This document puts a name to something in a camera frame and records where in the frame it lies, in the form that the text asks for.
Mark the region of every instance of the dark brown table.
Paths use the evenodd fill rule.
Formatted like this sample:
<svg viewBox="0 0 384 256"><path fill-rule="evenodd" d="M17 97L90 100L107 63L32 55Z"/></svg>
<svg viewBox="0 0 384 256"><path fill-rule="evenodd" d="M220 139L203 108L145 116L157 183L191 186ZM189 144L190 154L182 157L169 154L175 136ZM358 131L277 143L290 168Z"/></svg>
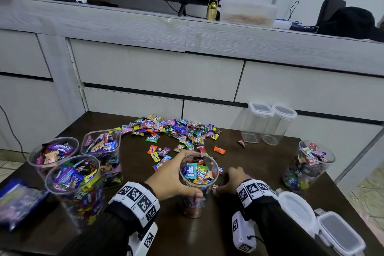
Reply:
<svg viewBox="0 0 384 256"><path fill-rule="evenodd" d="M84 135L90 131L120 127L135 119L88 112L66 128L59 137L75 137L81 143ZM281 174L295 155L300 139L284 137L275 147L262 142L248 144L245 149L236 142L240 139L239 131L223 129L217 141L210 138L206 140L205 149L211 156L218 157L218 165L225 170L230 166L242 166L247 174L266 181L273 189L286 189L281 182ZM173 149L177 144L175 138L161 135L156 145ZM150 145L151 143L145 142L143 137L130 134L122 137L120 159L124 182L144 181L153 174L154 162L147 154ZM215 145L225 149L226 153L221 155L214 152ZM171 151L170 155L174 157L176 152ZM21 178L31 186L43 188L40 176L27 163L4 180L0 188L11 178ZM220 176L218 181L219 185L223 184L224 177ZM106 190L107 198L110 199L118 190L119 188ZM313 209L332 210L341 215L363 237L367 244L364 251L367 256L384 255L382 245L326 173L303 197ZM222 210L218 201L210 198L200 218L188 219L179 212L176 198L161 202L156 220L159 230L147 255L244 255L233 247L231 219L223 218ZM77 234L78 231L67 218L63 208L51 196L29 215L17 230L8 233L6 229L0 229L0 250L55 255ZM322 243L321 245L330 255L337 255ZM267 255L263 244L258 243L253 254Z"/></svg>

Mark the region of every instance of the candy bag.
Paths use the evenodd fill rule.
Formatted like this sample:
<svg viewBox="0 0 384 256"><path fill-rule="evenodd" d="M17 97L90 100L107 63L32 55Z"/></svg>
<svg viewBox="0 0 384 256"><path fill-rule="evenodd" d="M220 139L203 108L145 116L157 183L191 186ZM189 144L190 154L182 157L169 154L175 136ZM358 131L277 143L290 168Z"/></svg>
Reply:
<svg viewBox="0 0 384 256"><path fill-rule="evenodd" d="M20 181L10 181L0 191L0 224L12 231L45 197L48 191L29 188Z"/></svg>

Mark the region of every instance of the plastic container lid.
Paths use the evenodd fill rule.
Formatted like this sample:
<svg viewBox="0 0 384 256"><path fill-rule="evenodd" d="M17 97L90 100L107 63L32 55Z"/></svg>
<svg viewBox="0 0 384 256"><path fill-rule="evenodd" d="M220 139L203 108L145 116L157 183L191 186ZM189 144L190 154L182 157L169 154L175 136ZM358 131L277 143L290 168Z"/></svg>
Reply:
<svg viewBox="0 0 384 256"><path fill-rule="evenodd" d="M353 256L364 250L366 245L361 236L337 213L328 211L317 217L320 238L328 241L341 255Z"/></svg>
<svg viewBox="0 0 384 256"><path fill-rule="evenodd" d="M316 215L304 198L290 191L284 191L278 197L281 209L285 211L312 238L319 232Z"/></svg>
<svg viewBox="0 0 384 256"><path fill-rule="evenodd" d="M259 115L261 117L273 117L275 112L273 109L266 103L248 103L248 109L254 115Z"/></svg>
<svg viewBox="0 0 384 256"><path fill-rule="evenodd" d="M283 117L287 120L293 120L297 117L297 112L295 112L294 109L289 107L274 104L272 106L272 109L276 115L278 115L279 117Z"/></svg>

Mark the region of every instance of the plastic food container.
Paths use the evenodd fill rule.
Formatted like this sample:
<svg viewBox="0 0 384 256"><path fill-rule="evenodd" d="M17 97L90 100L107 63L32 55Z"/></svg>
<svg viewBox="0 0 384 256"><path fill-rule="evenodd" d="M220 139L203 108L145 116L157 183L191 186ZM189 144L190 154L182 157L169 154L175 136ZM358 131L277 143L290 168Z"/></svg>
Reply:
<svg viewBox="0 0 384 256"><path fill-rule="evenodd" d="M273 117L274 111L272 108L265 103L254 103L248 104L248 112L245 117L243 131L241 135L243 141L247 143L258 143L260 142L266 125L269 119Z"/></svg>
<svg viewBox="0 0 384 256"><path fill-rule="evenodd" d="M115 148L111 150L97 150L95 152L92 151L92 145L95 145L94 140L99 138L101 135L108 134L110 138L113 138L116 141ZM92 155L98 158L100 161L100 169L101 176L103 177L104 187L112 188L116 186L122 185L123 177L122 177L122 166L119 160L119 148L120 148L120 140L121 140L121 132L117 129L110 130L100 130L90 132L85 135L84 140L81 144L80 152L82 154Z"/></svg>
<svg viewBox="0 0 384 256"><path fill-rule="evenodd" d="M320 239L344 256L363 255L366 245L361 236L337 213L328 211L317 217Z"/></svg>
<svg viewBox="0 0 384 256"><path fill-rule="evenodd" d="M75 155L77 153L77 151L79 150L79 141L77 139L72 138L72 137L60 137L60 138L55 138L55 139L47 142L46 144L50 145L50 144L65 144L65 143L68 143L70 146L72 146L74 148L74 150L70 154L68 154L68 156L65 157L67 159L67 158ZM52 169L52 167L55 167L60 162L60 159L58 161L50 163L50 164L41 164L41 165L36 164L37 158L39 158L40 152L42 149L41 145L42 144L36 146L29 153L27 162L30 165L32 165L33 167L35 167L37 173L39 173L41 178L43 180L45 180L45 177L47 176L48 172Z"/></svg>
<svg viewBox="0 0 384 256"><path fill-rule="evenodd" d="M323 158L308 155L308 148L316 146L316 150L324 152ZM284 184L292 191L301 193L309 188L335 161L335 156L321 144L311 141L301 141L298 146L297 156L283 175Z"/></svg>
<svg viewBox="0 0 384 256"><path fill-rule="evenodd" d="M220 1L220 19L236 24L250 24L271 27L277 14L277 6L272 4L242 3L238 0Z"/></svg>
<svg viewBox="0 0 384 256"><path fill-rule="evenodd" d="M307 201L300 195L290 191L281 192L278 196L281 209L287 213L312 238L319 232L316 215Z"/></svg>
<svg viewBox="0 0 384 256"><path fill-rule="evenodd" d="M193 182L189 181L185 176L184 176L184 171L187 163L192 163L194 162L194 158L199 157L202 158L205 165L209 168L210 171L212 171L212 179L208 184L194 184ZM201 216L203 212L203 208L205 206L205 202L209 197L210 192L212 191L213 185L215 181L218 178L218 166L216 161L212 158L209 157L207 154L202 154L202 153L192 153L188 154L185 156L181 163L180 163L180 168L179 168L179 178L180 182L184 185L187 186L192 186L200 189L204 197L203 198L198 198L198 197L190 197L190 196L181 196L179 203L180 207L182 210L182 213L188 217L188 218L198 218Z"/></svg>
<svg viewBox="0 0 384 256"><path fill-rule="evenodd" d="M54 188L54 180L58 177L63 164L74 165L85 160L97 167L96 173L88 183L68 191L58 191ZM60 161L46 176L45 187L56 195L70 219L80 229L92 225L103 210L104 189L100 173L100 162L93 156L79 155Z"/></svg>
<svg viewBox="0 0 384 256"><path fill-rule="evenodd" d="M263 141L269 145L276 146L284 136L291 122L297 117L297 112L292 108L277 104L272 106L272 110L275 115L269 120L264 130Z"/></svg>

